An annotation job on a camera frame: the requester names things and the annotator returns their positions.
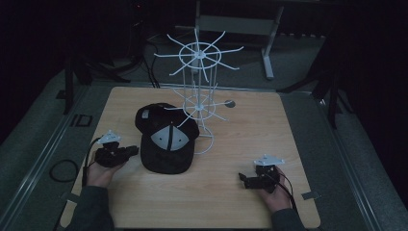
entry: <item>tabletop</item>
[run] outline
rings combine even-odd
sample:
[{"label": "tabletop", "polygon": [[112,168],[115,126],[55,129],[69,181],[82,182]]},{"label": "tabletop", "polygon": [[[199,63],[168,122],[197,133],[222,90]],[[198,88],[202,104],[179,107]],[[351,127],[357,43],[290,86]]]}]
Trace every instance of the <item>tabletop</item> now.
[{"label": "tabletop", "polygon": [[[109,190],[110,211],[119,228],[270,228],[270,212],[253,190],[246,190],[238,173],[256,176],[253,161],[264,154],[285,160],[279,166],[292,182],[297,209],[305,227],[320,224],[303,165],[280,96],[275,92],[217,90],[216,102],[233,100],[233,108],[218,105],[217,116],[207,119],[214,134],[212,148],[195,154],[184,173],[165,175],[145,169],[140,155],[116,173]],[[139,108],[166,102],[181,107],[184,100],[172,89],[113,88],[94,133],[108,130],[122,137],[120,146],[140,146],[135,127]],[[199,137],[195,149],[206,149]],[[80,194],[78,175],[72,193]],[[75,204],[67,202],[61,226],[71,220]]]}]

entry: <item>black cloth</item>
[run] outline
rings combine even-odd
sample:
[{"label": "black cloth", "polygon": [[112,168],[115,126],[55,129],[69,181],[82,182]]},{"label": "black cloth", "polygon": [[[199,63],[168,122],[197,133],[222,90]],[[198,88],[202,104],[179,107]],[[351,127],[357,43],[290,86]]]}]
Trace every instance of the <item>black cloth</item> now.
[{"label": "black cloth", "polygon": [[[293,209],[284,209],[271,217],[273,231],[305,230],[299,215]],[[71,223],[65,231],[113,231],[114,222],[109,213],[108,190],[86,186],[82,188]]]},{"label": "black cloth", "polygon": [[272,215],[273,231],[300,231],[305,227],[299,215],[293,209],[283,209]]},{"label": "black cloth", "polygon": [[114,221],[109,213],[108,190],[86,186],[82,188],[79,202],[65,231],[113,231]]}]

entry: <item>sticker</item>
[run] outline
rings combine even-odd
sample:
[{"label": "sticker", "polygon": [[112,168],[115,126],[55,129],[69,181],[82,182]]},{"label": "sticker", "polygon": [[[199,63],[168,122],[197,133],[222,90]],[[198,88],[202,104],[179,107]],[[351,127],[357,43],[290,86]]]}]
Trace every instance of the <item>sticker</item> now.
[{"label": "sticker", "polygon": [[144,110],[141,114],[141,118],[149,118],[149,110]]}]

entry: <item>hand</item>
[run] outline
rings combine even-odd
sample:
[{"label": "hand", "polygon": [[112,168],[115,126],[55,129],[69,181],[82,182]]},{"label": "hand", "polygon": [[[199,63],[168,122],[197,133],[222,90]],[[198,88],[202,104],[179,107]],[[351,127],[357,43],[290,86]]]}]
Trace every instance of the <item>hand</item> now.
[{"label": "hand", "polygon": [[119,169],[126,163],[116,167],[102,167],[98,163],[93,163],[88,167],[87,186],[96,186],[101,188],[108,188],[112,178]]},{"label": "hand", "polygon": [[[285,177],[283,176],[283,172],[279,167],[276,167],[276,169],[281,174],[279,183],[285,187]],[[276,185],[273,193],[269,193],[265,190],[258,190],[258,194],[263,198],[272,213],[275,213],[279,210],[292,208],[288,193],[285,192],[285,190],[282,189],[282,187],[280,187],[279,185]]]}]

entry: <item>gray floor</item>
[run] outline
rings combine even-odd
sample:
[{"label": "gray floor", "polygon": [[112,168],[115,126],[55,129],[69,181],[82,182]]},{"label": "gray floor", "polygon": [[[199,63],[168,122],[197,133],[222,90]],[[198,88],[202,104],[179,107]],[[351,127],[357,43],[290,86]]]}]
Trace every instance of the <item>gray floor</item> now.
[{"label": "gray floor", "polygon": [[[160,54],[173,54],[180,49],[162,38],[152,41]],[[270,54],[276,76],[272,81],[265,78],[259,49],[248,44],[243,51],[223,57],[224,63],[240,70],[220,67],[219,88],[270,91],[284,88],[305,77],[323,42],[315,38],[277,38]],[[219,46],[221,50],[237,47],[231,43]],[[146,47],[150,64],[154,52],[153,46]],[[168,76],[175,66],[180,66],[177,62],[169,58],[156,60],[155,75],[162,87],[180,84],[180,78]],[[58,226],[64,208],[61,195],[70,192],[72,183],[55,182],[48,171],[60,160],[69,159],[78,165],[82,162],[112,87],[151,87],[143,66],[123,77],[132,83],[118,84],[95,76],[90,87],[76,85],[76,103],[69,115],[62,115],[64,101],[55,98],[64,88],[64,75],[61,73],[50,81],[0,149],[2,230],[53,230]],[[407,210],[357,117],[341,110],[336,115],[338,129],[333,130],[325,118],[326,106],[309,94],[314,84],[282,94],[282,101],[311,188],[321,195],[316,200],[320,228],[406,230]],[[74,115],[93,116],[90,127],[71,126]],[[58,167],[55,173],[75,176],[69,165]]]}]

